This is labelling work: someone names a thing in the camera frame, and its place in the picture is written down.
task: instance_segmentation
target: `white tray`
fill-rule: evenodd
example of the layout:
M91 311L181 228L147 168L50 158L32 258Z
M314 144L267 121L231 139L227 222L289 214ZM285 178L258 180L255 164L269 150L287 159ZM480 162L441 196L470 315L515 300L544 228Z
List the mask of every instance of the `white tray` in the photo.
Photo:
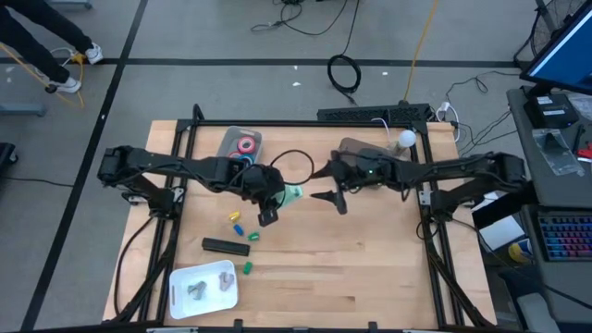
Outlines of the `white tray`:
M226 291L220 290L219 275L222 272L234 275L234 283ZM175 319L230 309L239 301L238 277L234 264L229 260L177 269L170 274L168 281L170 315ZM207 286L198 301L187 293L187 288L200 281Z

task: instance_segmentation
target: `person's legs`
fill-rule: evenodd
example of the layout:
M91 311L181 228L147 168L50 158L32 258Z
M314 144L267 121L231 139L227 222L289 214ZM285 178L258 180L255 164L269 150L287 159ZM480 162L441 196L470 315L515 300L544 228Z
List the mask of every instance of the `person's legs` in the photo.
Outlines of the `person's legs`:
M49 80L64 83L70 73L59 66L52 54L10 16L4 6L0 6L0 42L11 46L33 66L37 67Z
M3 0L3 3L12 7L20 14L59 36L83 55L89 49L93 49L93 41L82 30L44 0Z

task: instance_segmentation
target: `yellow cable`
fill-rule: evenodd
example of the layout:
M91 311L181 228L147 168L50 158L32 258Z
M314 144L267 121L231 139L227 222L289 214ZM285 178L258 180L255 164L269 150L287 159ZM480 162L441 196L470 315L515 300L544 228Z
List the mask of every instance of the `yellow cable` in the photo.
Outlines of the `yellow cable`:
M434 14L436 13L436 8L438 7L438 0L434 0L434 5L432 6L432 10L429 13L429 17L427 18L427 22L424 26L424 31L422 32L422 37L419 39L419 44L415 49L415 55L413 56L413 62L411 63L411 71L409 72L409 79L407 80L407 90L405 90L405 95L403 96L403 101L407 102L407 95L409 95L409 90L411 89L411 81L413 79L413 71L415 70L415 62L417 61L417 57L419 56L419 50L422 48L422 43L424 42L424 38L426 37L427 30L429 29L430 23L432 23L432 19L434 18Z
M45 82L42 78L40 78L39 75L37 75L37 73L32 71L22 61L20 61L20 59L16 55L14 55L12 52L10 52L10 50L8 50L3 43L0 43L0 48L2 48L4 50L4 52L6 52L6 54L9 55L11 58L15 59L19 65L21 65L23 68L25 68L25 70L27 70L29 72L29 74L31 74L35 79L37 79L37 81L39 81L43 86L49 87L49 84L47 84L47 82ZM84 75L84 66L81 63L79 63L79 64L80 64L80 81L82 81L82 77ZM74 102L70 101L68 98L62 96L59 92L56 92L55 94L57 95L57 97L59 97L59 99L66 102L70 106L84 108L84 100L82 99L80 92L77 92L77 95L80 99L80 105L76 105Z

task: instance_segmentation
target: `white ball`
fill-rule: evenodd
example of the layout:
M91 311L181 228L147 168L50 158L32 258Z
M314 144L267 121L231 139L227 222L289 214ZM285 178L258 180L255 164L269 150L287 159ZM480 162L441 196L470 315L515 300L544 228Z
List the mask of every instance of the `white ball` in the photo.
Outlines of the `white ball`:
M415 144L415 133L412 130L406 129L399 135L399 146L403 148L411 147Z

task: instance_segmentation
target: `green object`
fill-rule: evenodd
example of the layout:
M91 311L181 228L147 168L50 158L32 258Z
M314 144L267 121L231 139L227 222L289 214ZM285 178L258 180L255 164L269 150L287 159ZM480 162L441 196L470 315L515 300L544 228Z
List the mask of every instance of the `green object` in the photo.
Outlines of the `green object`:
M286 185L284 191L281 191L273 196L278 203L281 203L279 208L285 207L304 196L302 186Z
M251 235L249 235L247 237L247 239L249 241L259 241L259 232L258 231L255 231L254 233L252 233Z
M253 263L247 262L247 264L244 265L242 273L244 273L244 275L249 275L249 273L251 273L251 268L253 268Z

